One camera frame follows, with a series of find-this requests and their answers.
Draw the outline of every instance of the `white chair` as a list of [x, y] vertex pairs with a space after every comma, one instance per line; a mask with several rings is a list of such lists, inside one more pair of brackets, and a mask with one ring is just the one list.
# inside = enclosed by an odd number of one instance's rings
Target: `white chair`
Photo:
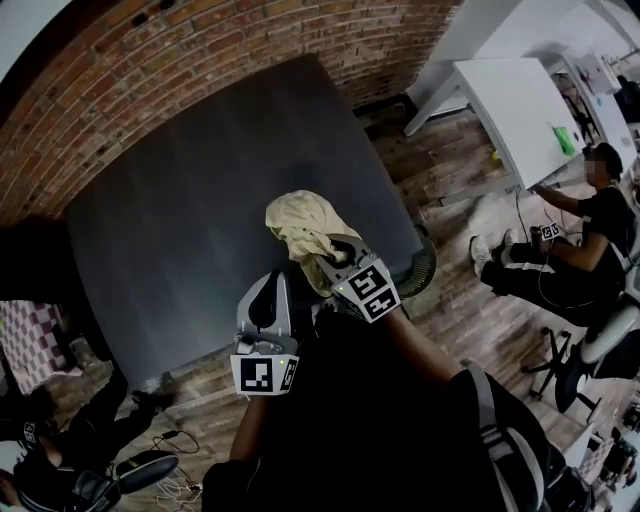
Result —
[[592, 402], [584, 396], [581, 391], [588, 378], [598, 378], [598, 372], [607, 359], [607, 355], [625, 343], [625, 349], [634, 344], [634, 339], [638, 333], [634, 331], [640, 328], [640, 223], [636, 220], [635, 240], [631, 248], [630, 258], [622, 258], [625, 270], [625, 286], [620, 293], [613, 312], [605, 319], [604, 323], [599, 322], [587, 331], [584, 338], [570, 350], [568, 360], [563, 361], [564, 355], [569, 345], [570, 335], [563, 332], [566, 341], [561, 349], [555, 342], [555, 337], [549, 329], [543, 331], [544, 334], [551, 334], [551, 344], [553, 356], [549, 363], [537, 368], [523, 367], [524, 373], [536, 373], [549, 369], [549, 374], [545, 383], [539, 391], [532, 391], [532, 396], [541, 398], [551, 378], [556, 376], [555, 398], [556, 405], [560, 412], [565, 412], [571, 404], [578, 398], [589, 409], [591, 414], [595, 412], [600, 400]]

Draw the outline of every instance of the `beige cloth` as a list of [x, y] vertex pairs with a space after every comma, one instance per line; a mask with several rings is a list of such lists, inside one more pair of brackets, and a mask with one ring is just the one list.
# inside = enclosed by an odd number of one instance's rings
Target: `beige cloth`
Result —
[[289, 259], [297, 261], [309, 284], [323, 297], [331, 295], [331, 282], [313, 259], [314, 254], [343, 261], [346, 253], [336, 251], [327, 235], [341, 234], [360, 238], [347, 226], [325, 198], [298, 190], [285, 194], [267, 206], [265, 222], [271, 232], [287, 244]]

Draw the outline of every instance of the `dark gray table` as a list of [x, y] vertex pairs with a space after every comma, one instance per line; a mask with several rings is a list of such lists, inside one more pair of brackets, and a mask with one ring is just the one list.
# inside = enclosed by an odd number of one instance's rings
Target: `dark gray table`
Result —
[[131, 382], [233, 342], [239, 299], [287, 261], [265, 208], [298, 189], [327, 198], [395, 270], [421, 248], [365, 133], [311, 56], [197, 103], [71, 202], [80, 275]]

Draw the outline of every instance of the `hand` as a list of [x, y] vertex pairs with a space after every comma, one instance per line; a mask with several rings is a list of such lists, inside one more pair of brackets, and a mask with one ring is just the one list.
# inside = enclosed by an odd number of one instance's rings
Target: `hand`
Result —
[[549, 249], [551, 249], [551, 240], [540, 242], [540, 254], [547, 254]]

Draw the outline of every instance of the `black pants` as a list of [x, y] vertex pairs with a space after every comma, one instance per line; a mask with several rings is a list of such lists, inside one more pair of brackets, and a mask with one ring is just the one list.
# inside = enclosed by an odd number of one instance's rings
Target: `black pants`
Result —
[[122, 448], [149, 428], [153, 407], [139, 408], [115, 421], [126, 395], [126, 380], [114, 372], [108, 384], [76, 414], [69, 430], [56, 439], [63, 465], [76, 470], [103, 471]]
[[[559, 237], [555, 243], [569, 242]], [[544, 265], [547, 262], [547, 256], [530, 244], [514, 244], [510, 255], [515, 263]], [[504, 268], [490, 261], [484, 266], [480, 280], [492, 286], [498, 295], [515, 295], [576, 326], [591, 326], [609, 314], [619, 292], [615, 283], [607, 289], [589, 272], [572, 267], [554, 255], [548, 258], [548, 264], [554, 273]]]

